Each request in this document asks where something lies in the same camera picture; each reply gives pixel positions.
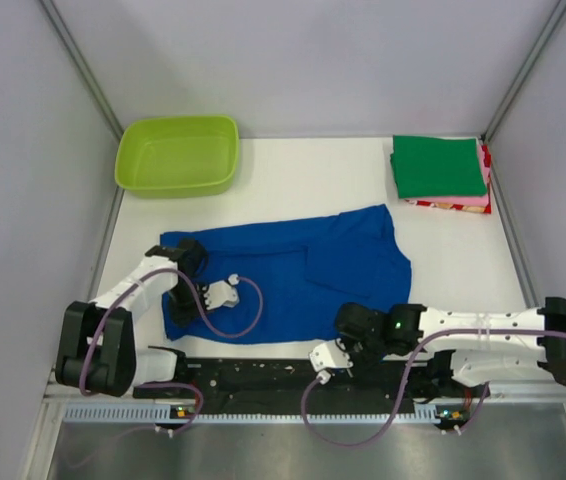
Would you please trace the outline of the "folded green t shirt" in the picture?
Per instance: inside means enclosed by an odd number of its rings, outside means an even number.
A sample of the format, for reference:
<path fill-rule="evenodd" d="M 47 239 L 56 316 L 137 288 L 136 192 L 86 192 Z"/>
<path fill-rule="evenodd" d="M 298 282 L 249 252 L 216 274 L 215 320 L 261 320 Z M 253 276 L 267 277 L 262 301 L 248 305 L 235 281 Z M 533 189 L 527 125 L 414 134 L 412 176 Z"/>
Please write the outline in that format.
<path fill-rule="evenodd" d="M 477 140 L 397 135 L 390 164 L 401 199 L 487 193 Z"/>

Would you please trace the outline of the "folded red patterned t shirt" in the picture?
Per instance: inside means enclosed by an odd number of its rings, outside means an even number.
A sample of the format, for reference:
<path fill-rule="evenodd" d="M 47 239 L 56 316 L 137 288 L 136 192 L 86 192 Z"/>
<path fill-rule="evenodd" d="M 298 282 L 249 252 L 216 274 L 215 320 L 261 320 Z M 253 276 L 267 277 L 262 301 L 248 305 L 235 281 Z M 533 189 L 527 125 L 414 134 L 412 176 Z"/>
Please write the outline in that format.
<path fill-rule="evenodd" d="M 491 162 L 492 162 L 492 160 L 491 160 L 491 154 L 489 153 L 489 150 L 485 145 L 482 145 L 482 144 L 477 145 L 477 158 L 478 158 L 479 167 L 480 167 L 481 164 L 483 164 L 485 167 L 490 168 L 490 182 L 491 182 Z M 410 203 L 409 199 L 414 199 L 414 198 L 405 199 L 405 202 L 412 204 L 412 205 L 416 205 L 416 204 Z"/>

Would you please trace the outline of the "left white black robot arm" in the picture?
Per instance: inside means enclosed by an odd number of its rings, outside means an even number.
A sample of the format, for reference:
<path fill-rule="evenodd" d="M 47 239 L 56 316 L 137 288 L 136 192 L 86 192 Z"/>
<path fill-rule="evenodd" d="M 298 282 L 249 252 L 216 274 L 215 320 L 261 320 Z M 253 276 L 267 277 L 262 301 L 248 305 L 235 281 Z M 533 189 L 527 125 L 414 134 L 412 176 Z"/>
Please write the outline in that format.
<path fill-rule="evenodd" d="M 168 396 L 183 394 L 190 382 L 185 354 L 167 347 L 140 348 L 135 324 L 163 299 L 177 326 L 185 328 L 198 319 L 203 297 L 194 278 L 207 261 L 207 251 L 193 238 L 175 247 L 155 245 L 111 290 L 88 302 L 72 302 L 63 316 L 56 382 L 87 395 L 120 397 L 149 384 Z"/>

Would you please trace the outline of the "aluminium frame rail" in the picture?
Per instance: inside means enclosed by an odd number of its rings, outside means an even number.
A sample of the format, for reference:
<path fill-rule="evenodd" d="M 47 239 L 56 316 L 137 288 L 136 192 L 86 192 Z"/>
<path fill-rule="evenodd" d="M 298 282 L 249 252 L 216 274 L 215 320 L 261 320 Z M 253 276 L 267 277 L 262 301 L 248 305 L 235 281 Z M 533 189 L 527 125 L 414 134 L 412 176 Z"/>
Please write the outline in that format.
<path fill-rule="evenodd" d="M 95 379 L 88 378 L 85 381 L 85 390 L 88 394 L 106 395 L 110 397 L 123 397 L 127 394 L 138 399 L 176 399 L 190 394 L 184 388 L 185 383 L 177 381 L 177 373 L 174 381 L 178 384 L 172 385 L 170 380 L 145 380 L 139 386 L 128 386 L 124 382 L 119 382 L 113 386 L 105 384 L 106 377 L 98 374 Z M 488 386 L 479 384 L 490 395 L 498 394 L 503 391 L 511 391 L 515 395 L 523 396 L 527 399 L 533 397 L 566 397 L 566 387 L 549 381 L 540 382 L 518 382 L 518 381 L 497 381 L 491 380 Z"/>

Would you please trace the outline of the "aluminium corner post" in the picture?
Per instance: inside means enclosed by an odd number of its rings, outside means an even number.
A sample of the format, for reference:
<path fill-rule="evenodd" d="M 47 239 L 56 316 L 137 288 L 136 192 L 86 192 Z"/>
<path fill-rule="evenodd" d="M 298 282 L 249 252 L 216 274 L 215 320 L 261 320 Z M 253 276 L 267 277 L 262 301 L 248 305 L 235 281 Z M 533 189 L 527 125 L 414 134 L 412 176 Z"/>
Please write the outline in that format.
<path fill-rule="evenodd" d="M 498 104 L 486 129 L 481 134 L 480 139 L 484 144 L 489 144 L 495 138 L 519 94 L 533 74 L 537 63 L 565 20 L 566 0 L 556 1 L 548 19 L 544 22 L 540 33 L 536 36 L 531 48 L 524 57 L 521 66 L 510 82 L 505 95 Z"/>
<path fill-rule="evenodd" d="M 99 85 L 96 76 L 56 3 L 52 0 L 37 0 L 36 3 L 67 53 L 70 62 L 75 68 L 81 82 L 102 116 L 102 119 L 105 121 L 108 129 L 117 140 L 120 140 L 124 132 L 122 124 L 114 113 L 110 102 Z"/>

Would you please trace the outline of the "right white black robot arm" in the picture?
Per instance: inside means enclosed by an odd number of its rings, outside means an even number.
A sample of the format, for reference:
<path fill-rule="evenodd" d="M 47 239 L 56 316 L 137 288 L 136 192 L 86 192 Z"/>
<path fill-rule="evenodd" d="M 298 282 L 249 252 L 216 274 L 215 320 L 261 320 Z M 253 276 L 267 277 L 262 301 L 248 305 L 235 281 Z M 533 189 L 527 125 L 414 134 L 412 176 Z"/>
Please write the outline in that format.
<path fill-rule="evenodd" d="M 463 386 L 551 377 L 566 387 L 566 299 L 548 297 L 521 312 L 460 313 L 397 304 L 388 312 L 343 305 L 335 327 L 354 367 L 419 354 L 432 388 L 450 396 Z"/>

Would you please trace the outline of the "lime green plastic tub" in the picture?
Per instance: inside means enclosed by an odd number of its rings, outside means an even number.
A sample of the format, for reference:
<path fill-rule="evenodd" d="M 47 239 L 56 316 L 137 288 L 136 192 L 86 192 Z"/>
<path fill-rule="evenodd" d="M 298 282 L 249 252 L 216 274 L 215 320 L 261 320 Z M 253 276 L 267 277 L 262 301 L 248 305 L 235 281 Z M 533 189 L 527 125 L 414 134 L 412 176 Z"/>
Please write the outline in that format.
<path fill-rule="evenodd" d="M 218 195 L 233 184 L 239 149 L 238 125 L 226 115 L 145 118 L 124 131 L 114 179 L 145 199 Z"/>

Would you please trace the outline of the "blue printed t shirt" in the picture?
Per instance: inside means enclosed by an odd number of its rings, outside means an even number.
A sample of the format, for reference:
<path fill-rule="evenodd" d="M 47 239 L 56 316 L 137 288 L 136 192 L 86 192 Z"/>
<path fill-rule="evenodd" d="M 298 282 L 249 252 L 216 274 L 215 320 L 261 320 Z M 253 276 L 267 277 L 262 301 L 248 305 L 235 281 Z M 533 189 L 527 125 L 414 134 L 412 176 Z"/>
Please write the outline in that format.
<path fill-rule="evenodd" d="M 175 322 L 162 301 L 165 335 L 231 344 L 329 340 L 348 302 L 387 311 L 408 301 L 412 268 L 401 252 L 389 210 L 370 206 L 326 217 L 256 223 L 192 233 L 207 250 L 200 274 L 212 283 L 242 277 L 240 302 L 210 314 L 211 323 Z"/>

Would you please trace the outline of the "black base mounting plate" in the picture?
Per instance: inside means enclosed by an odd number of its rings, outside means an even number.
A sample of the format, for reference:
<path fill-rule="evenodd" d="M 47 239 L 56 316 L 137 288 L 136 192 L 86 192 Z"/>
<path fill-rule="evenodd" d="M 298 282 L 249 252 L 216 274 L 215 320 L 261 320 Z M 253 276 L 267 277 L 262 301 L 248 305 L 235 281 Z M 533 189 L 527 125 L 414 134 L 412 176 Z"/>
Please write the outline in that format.
<path fill-rule="evenodd" d="M 337 371 L 307 400 L 310 415 L 388 414 L 392 411 L 403 375 L 403 361 L 381 361 L 365 370 Z M 204 414 L 299 414 L 305 388 L 316 377 L 307 360 L 188 358 L 177 368 L 177 381 L 202 393 Z M 481 386 L 454 381 L 451 371 L 425 362 L 410 370 L 399 411 L 411 413 L 413 402 L 451 398 L 464 406 L 481 396 Z"/>

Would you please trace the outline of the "left aluminium corner post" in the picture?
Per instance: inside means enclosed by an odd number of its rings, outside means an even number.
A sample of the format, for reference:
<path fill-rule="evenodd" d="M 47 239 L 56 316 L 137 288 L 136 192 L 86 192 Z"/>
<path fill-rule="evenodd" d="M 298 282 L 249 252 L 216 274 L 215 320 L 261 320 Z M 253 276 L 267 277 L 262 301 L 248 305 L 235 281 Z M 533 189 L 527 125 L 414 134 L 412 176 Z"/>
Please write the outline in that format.
<path fill-rule="evenodd" d="M 56 3 L 52 0 L 37 0 L 36 3 L 67 53 L 70 62 L 75 68 L 81 82 L 102 116 L 102 119 L 105 121 L 108 129 L 117 140 L 120 140 L 124 132 L 122 124 L 114 113 L 110 102 L 99 85 L 96 76 Z"/>

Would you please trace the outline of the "right aluminium corner post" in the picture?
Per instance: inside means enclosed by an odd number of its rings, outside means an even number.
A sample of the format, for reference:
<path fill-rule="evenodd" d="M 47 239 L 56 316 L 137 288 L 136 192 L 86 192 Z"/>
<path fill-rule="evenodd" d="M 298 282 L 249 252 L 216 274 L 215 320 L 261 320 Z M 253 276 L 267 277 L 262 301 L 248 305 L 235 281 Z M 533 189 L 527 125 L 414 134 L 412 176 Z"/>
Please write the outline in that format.
<path fill-rule="evenodd" d="M 495 138 L 519 94 L 533 74 L 537 63 L 565 20 L 566 0 L 556 1 L 548 19 L 544 22 L 540 33 L 536 36 L 531 48 L 524 57 L 521 66 L 510 82 L 505 95 L 498 104 L 486 129 L 481 134 L 480 139 L 484 144 L 489 144 Z"/>

